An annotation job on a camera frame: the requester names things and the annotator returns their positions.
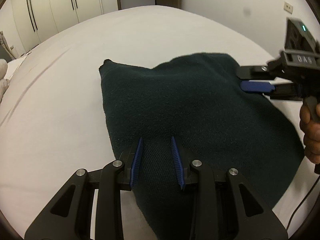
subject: black cable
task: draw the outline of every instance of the black cable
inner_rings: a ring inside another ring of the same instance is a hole
[[[289,222],[288,222],[288,225],[287,225],[287,231],[289,229],[289,226],[292,222],[292,219],[294,217],[294,215],[296,214],[296,212],[298,211],[298,209],[302,206],[302,204],[305,202],[305,200],[308,198],[308,196],[311,194],[311,192],[313,191],[313,189],[315,188],[315,186],[317,185],[317,183],[319,182],[320,180],[320,176],[318,177],[318,179],[316,180],[316,182],[313,184],[313,186],[311,187],[311,189],[309,190],[309,192],[307,193],[307,195],[302,199],[302,201],[300,202],[300,204],[297,206],[297,208],[294,210],[294,212],[292,213],[290,219],[289,219]]]

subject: white wardrobe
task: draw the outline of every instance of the white wardrobe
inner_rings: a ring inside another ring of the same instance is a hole
[[[11,3],[26,51],[58,32],[103,14],[100,0],[11,0]]]

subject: white bed sheet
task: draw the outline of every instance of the white bed sheet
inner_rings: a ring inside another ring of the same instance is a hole
[[[32,50],[0,105],[0,209],[21,236],[77,169],[97,170],[114,160],[102,108],[98,68],[103,61],[153,68],[195,52],[228,53],[241,65],[272,59],[217,22],[160,6],[90,19]],[[276,105],[299,130],[300,103]],[[304,160],[274,208],[285,226],[316,179],[312,170]],[[297,214],[292,232],[310,210],[312,197]],[[121,201],[125,239],[156,239],[133,193],[123,192]]]

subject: metal pivot screw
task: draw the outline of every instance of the metal pivot screw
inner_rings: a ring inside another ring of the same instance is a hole
[[[79,169],[79,170],[77,170],[76,174],[78,176],[83,176],[85,174],[85,170],[84,169]]]
[[[113,166],[115,166],[115,167],[120,167],[121,165],[122,165],[122,161],[114,161],[113,163],[112,163],[112,165]]]
[[[194,161],[192,162],[192,165],[195,166],[195,167],[199,167],[199,166],[202,165],[202,162],[199,161],[199,160],[194,160]]]
[[[231,168],[231,169],[229,170],[229,173],[230,173],[231,175],[237,175],[239,172],[238,172],[237,169]]]

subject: knit fabric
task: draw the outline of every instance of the knit fabric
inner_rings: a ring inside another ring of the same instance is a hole
[[[264,96],[247,94],[226,54],[178,57],[153,69],[105,60],[103,108],[116,158],[143,137],[133,192],[160,240],[187,240],[193,196],[180,190],[170,140],[212,168],[237,168],[272,208],[303,159],[294,126]]]

